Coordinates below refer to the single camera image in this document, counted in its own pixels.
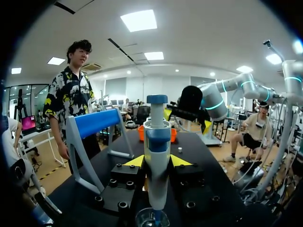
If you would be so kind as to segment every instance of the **black and yellow shirt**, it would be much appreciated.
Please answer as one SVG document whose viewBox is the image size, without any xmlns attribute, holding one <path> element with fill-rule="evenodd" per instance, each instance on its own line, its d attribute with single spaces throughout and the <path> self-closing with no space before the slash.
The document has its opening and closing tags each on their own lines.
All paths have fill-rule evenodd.
<svg viewBox="0 0 303 227">
<path fill-rule="evenodd" d="M 80 72 L 79 78 L 69 67 L 57 75 L 49 87 L 44 104 L 45 117 L 52 115 L 58 120 L 60 134 L 66 142 L 66 119 L 92 112 L 95 101 L 88 77 Z"/>
</svg>

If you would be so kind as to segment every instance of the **pink screen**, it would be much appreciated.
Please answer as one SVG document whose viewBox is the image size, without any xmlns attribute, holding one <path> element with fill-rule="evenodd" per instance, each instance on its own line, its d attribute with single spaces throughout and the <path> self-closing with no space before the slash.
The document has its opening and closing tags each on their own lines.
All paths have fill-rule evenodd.
<svg viewBox="0 0 303 227">
<path fill-rule="evenodd" d="M 34 116 L 22 118 L 22 130 L 32 129 L 36 126 Z"/>
</svg>

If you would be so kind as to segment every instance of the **clear plastic cup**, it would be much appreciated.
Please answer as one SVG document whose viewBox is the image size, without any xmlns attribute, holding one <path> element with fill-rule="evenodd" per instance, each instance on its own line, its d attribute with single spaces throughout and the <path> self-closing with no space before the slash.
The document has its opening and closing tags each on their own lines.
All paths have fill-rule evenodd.
<svg viewBox="0 0 303 227">
<path fill-rule="evenodd" d="M 158 225 L 156 224 L 156 214 L 153 208 L 145 208 L 138 212 L 136 215 L 137 227 L 168 227 L 169 219 L 166 214 L 160 210 L 160 220 Z"/>
</svg>

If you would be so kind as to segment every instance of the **shorts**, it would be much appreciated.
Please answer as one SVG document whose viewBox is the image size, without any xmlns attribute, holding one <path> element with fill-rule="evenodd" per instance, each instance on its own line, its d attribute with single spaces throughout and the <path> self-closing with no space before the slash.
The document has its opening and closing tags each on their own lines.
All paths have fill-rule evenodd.
<svg viewBox="0 0 303 227">
<path fill-rule="evenodd" d="M 261 141 L 254 140 L 251 137 L 251 135 L 249 135 L 248 133 L 243 134 L 243 141 L 244 141 L 244 144 L 242 144 L 242 142 L 240 142 L 240 144 L 242 146 L 246 146 L 252 150 L 259 148 L 261 146 Z"/>
</svg>

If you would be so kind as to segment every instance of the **orange container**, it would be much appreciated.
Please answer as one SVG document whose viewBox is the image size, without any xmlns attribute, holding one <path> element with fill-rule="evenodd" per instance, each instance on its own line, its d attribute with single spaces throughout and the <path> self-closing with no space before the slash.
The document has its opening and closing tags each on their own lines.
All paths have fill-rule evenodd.
<svg viewBox="0 0 303 227">
<path fill-rule="evenodd" d="M 143 125 L 141 125 L 138 128 L 138 132 L 139 132 L 139 138 L 141 141 L 144 141 L 144 127 Z M 176 129 L 171 129 L 171 138 L 170 138 L 170 142 L 175 142 L 176 140 L 176 136 L 177 136 L 177 130 Z"/>
</svg>

